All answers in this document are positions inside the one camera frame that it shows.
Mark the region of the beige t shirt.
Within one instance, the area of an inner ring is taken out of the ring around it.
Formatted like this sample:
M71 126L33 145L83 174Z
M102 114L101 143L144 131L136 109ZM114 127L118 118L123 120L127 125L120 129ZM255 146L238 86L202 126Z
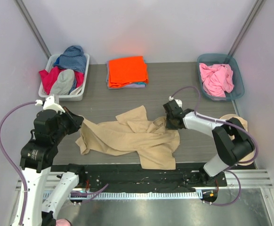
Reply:
M143 105L117 115L115 121L95 124L84 119L76 144L82 155L91 150L112 156L136 152L143 169L174 170L180 136L167 129L166 122L165 116L148 120Z

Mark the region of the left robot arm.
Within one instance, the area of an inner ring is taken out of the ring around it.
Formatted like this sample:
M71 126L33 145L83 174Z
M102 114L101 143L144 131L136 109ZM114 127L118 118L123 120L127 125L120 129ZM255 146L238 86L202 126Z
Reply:
M83 117L65 106L62 110L47 109L37 113L31 138L21 150L20 168L24 176L17 213L23 226L54 226L63 203L70 192L86 184L83 166L70 163L64 169L57 186L45 201L43 193L51 172L58 145L67 135L77 132Z

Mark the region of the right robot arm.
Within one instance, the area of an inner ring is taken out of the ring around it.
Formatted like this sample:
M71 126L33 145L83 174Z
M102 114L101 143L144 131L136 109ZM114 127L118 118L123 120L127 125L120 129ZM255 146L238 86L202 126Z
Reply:
M221 120L192 109L183 110L176 100L165 103L163 108L167 129L191 129L214 139L217 154L199 169L199 182L204 186L214 183L218 174L257 150L255 139L237 118Z

